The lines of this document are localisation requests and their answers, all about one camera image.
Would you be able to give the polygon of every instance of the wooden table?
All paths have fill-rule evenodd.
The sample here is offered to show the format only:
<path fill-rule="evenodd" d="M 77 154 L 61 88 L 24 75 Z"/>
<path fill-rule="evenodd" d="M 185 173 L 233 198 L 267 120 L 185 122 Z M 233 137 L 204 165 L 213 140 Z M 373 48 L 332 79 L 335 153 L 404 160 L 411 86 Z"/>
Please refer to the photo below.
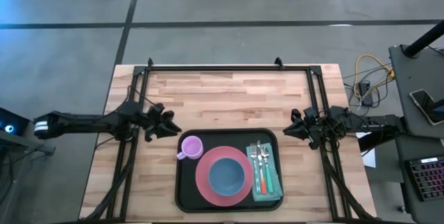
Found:
<path fill-rule="evenodd" d="M 348 106 L 339 66 L 321 66 L 329 104 Z M 115 109 L 125 99 L 133 68 L 134 65 L 116 66 L 106 112 Z M 291 124 L 291 109 L 302 111 L 311 106 L 305 72 L 150 72 L 147 97 L 155 102 L 163 102 L 168 110 L 173 110 L 174 122 L 183 132 L 206 128 L 272 130 L 279 143 L 284 202 L 273 212 L 186 214 L 177 208 L 174 200 L 179 137 L 154 139 L 148 143 L 144 141 L 144 132 L 141 131 L 127 221 L 330 221 L 319 150 L 311 150 L 307 141 L 282 133 L 282 129 Z M 98 143 L 109 137 L 108 134 L 100 134 Z M 80 217 L 91 213 L 110 188 L 118 146 L 118 142 L 110 141 L 96 150 Z M 342 139 L 339 153 L 348 188 L 366 211 L 376 216 L 357 140 L 352 137 Z M 121 194 L 117 196 L 116 215 L 120 209 L 119 197 Z M 335 197 L 339 213 L 343 216 L 336 186 Z"/>

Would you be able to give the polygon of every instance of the gray floor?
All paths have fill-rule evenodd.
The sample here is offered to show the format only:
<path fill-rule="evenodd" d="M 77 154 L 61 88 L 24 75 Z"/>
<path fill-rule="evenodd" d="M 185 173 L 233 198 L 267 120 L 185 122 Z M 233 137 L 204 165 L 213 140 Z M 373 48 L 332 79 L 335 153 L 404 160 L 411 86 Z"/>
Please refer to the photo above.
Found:
<path fill-rule="evenodd" d="M 134 21 L 439 19 L 443 0 L 139 0 Z M 124 22 L 130 0 L 0 0 L 0 24 Z M 430 29 L 416 26 L 132 29 L 124 64 L 339 63 L 344 76 L 372 53 L 388 63 L 388 47 Z M 0 30 L 0 107 L 24 117 L 51 110 L 100 114 L 121 29 Z M 439 39 L 434 46 L 444 46 Z M 360 69 L 376 67 L 364 59 Z M 375 82 L 384 72 L 370 78 Z M 353 83 L 352 78 L 345 81 Z M 370 115 L 401 115 L 395 84 Z M 76 220 L 96 135 L 50 140 L 56 153 L 36 161 L 21 192 L 15 223 Z M 399 184 L 370 180 L 379 217 L 397 213 Z"/>

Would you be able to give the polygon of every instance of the pink mug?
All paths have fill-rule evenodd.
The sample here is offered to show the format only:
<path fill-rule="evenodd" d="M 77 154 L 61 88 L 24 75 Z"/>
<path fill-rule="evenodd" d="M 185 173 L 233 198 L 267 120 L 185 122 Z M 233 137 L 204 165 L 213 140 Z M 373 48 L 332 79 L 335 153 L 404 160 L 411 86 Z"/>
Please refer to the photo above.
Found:
<path fill-rule="evenodd" d="M 182 142 L 182 152 L 178 153 L 178 159 L 186 157 L 189 159 L 199 159 L 203 154 L 203 145 L 199 137 L 189 136 Z"/>

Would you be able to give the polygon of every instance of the utensil handle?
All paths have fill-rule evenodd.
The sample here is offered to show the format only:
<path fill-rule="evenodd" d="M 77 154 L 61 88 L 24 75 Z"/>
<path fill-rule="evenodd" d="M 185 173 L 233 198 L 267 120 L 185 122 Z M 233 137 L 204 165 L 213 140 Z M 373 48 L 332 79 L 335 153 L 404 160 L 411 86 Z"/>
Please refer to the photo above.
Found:
<path fill-rule="evenodd" d="M 258 176 L 258 174 L 257 174 L 256 160 L 254 160 L 254 159 L 253 159 L 253 165 L 255 166 L 253 170 L 255 171 L 256 192 L 257 192 L 257 193 L 260 193 L 261 188 L 260 188 L 260 186 L 259 186 L 259 176 Z"/>
<path fill-rule="evenodd" d="M 271 182 L 271 173 L 270 173 L 270 167 L 268 167 L 268 164 L 265 165 L 265 171 L 266 171 L 266 186 L 268 187 L 268 191 L 270 193 L 273 193 L 273 183 Z"/>
<path fill-rule="evenodd" d="M 183 160 L 184 158 L 187 157 L 187 155 L 184 152 L 180 152 L 177 154 L 177 157 L 179 160 Z"/>
<path fill-rule="evenodd" d="M 261 171 L 261 192 L 262 194 L 266 194 L 266 186 L 264 180 L 264 172 L 262 172 L 262 168 L 259 169 Z"/>

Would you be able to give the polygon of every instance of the fork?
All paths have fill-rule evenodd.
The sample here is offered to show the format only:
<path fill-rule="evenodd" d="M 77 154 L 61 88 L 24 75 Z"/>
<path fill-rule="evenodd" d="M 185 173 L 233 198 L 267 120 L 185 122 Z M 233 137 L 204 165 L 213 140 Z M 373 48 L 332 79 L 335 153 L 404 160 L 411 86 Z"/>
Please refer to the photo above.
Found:
<path fill-rule="evenodd" d="M 259 183 L 259 175 L 257 174 L 257 166 L 256 166 L 256 157 L 257 157 L 256 144 L 250 144 L 250 157 L 253 159 L 253 170 L 255 171 L 256 192 L 260 193 L 261 187 Z"/>

